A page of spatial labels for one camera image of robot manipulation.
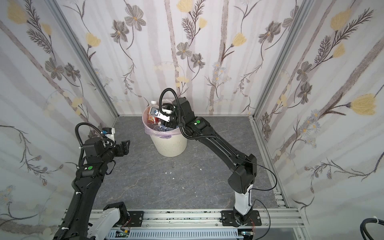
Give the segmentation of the blue label water bottle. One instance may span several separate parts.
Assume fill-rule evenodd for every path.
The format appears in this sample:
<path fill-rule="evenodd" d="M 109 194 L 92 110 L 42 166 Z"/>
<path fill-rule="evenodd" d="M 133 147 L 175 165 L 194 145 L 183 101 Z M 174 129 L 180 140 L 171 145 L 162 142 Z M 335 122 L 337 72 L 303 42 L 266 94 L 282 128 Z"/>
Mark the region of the blue label water bottle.
<path fill-rule="evenodd" d="M 169 127 L 166 127 L 164 125 L 155 125 L 153 127 L 153 130 L 154 131 L 157 131 L 157 132 L 170 132 L 170 131 L 173 131 L 175 130 L 174 128 L 169 128 Z"/>

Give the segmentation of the white green label bottle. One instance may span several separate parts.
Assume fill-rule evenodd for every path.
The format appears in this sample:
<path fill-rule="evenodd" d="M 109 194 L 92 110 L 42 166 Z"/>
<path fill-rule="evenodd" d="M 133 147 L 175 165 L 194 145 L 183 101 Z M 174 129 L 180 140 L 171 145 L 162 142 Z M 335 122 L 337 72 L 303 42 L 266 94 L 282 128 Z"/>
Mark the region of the white green label bottle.
<path fill-rule="evenodd" d="M 151 101 L 150 108 L 159 109 L 159 104 L 157 101 Z"/>

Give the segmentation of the red yellow drink bottle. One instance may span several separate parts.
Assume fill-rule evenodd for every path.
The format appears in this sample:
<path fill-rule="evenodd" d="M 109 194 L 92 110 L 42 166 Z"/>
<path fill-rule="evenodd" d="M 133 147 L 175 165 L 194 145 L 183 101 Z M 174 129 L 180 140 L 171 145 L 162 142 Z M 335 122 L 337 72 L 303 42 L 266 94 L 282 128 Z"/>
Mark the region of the red yellow drink bottle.
<path fill-rule="evenodd" d="M 151 114 L 148 114 L 148 117 L 147 117 L 148 124 L 158 124 L 160 122 L 161 120 L 159 118 L 152 116 Z"/>

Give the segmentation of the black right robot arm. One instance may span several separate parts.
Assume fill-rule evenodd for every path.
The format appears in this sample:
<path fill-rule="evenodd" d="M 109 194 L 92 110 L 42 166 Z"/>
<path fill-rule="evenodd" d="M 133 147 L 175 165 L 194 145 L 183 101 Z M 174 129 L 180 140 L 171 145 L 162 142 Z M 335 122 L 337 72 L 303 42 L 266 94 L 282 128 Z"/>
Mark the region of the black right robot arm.
<path fill-rule="evenodd" d="M 245 225 L 253 211 L 250 191 L 257 176 L 257 158 L 237 150 L 206 119 L 195 116 L 189 101 L 185 97 L 179 98 L 172 88 L 162 91 L 159 104 L 155 116 L 162 123 L 167 127 L 177 127 L 186 139 L 198 141 L 208 147 L 231 170 L 228 184 L 235 192 L 232 225 Z"/>

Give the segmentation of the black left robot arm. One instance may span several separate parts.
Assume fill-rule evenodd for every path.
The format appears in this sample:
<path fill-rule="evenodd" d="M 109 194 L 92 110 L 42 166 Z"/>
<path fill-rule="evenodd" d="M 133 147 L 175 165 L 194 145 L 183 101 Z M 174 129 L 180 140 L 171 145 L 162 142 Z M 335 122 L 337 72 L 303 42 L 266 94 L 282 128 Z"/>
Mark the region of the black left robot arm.
<path fill-rule="evenodd" d="M 108 205 L 102 216 L 94 224 L 89 219 L 96 195 L 104 181 L 110 175 L 109 163 L 115 163 L 115 157 L 129 154 L 130 141 L 117 144 L 106 134 L 110 128 L 98 129 L 90 123 L 79 123 L 75 135 L 80 144 L 79 164 L 72 181 L 74 195 L 67 213 L 55 233 L 55 240 L 104 240 L 115 225 L 124 225 L 131 218 L 123 202 Z"/>

